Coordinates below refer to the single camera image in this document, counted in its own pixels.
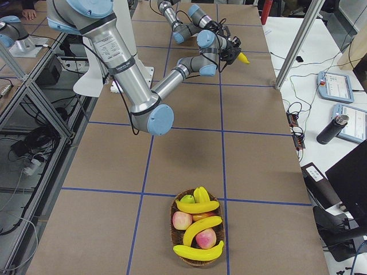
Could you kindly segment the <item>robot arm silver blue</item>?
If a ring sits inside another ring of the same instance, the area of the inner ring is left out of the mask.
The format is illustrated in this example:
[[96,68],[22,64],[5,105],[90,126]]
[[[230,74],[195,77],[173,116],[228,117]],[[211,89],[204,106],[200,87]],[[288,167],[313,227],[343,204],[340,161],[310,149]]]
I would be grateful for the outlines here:
[[166,18],[177,44],[181,44],[202,30],[213,30],[215,22],[199,5],[193,4],[187,14],[189,23],[183,23],[173,6],[179,1],[157,1],[159,12]]
[[212,20],[198,5],[190,7],[188,15],[192,21],[184,24],[173,9],[176,1],[158,1],[158,10],[170,24],[176,43],[195,36],[199,54],[178,60],[176,67],[151,88],[139,69],[138,59],[129,51],[116,27],[118,19],[129,21],[130,13],[125,10],[116,15],[113,4],[113,1],[48,1],[48,24],[54,30],[89,39],[94,47],[92,54],[106,67],[129,99],[131,126],[137,130],[155,136],[170,131],[174,112],[162,100],[190,74],[214,76],[222,61],[227,65],[236,59],[245,64],[249,62],[241,52],[240,39],[231,37],[222,22]]

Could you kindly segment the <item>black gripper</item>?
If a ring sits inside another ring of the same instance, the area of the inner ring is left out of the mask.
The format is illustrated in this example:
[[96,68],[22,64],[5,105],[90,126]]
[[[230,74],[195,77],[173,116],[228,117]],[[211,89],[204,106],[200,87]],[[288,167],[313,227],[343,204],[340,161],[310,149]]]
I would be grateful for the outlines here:
[[241,48],[238,45],[230,43],[226,46],[226,48],[221,49],[219,54],[220,61],[226,62],[227,64],[232,64],[240,53]]

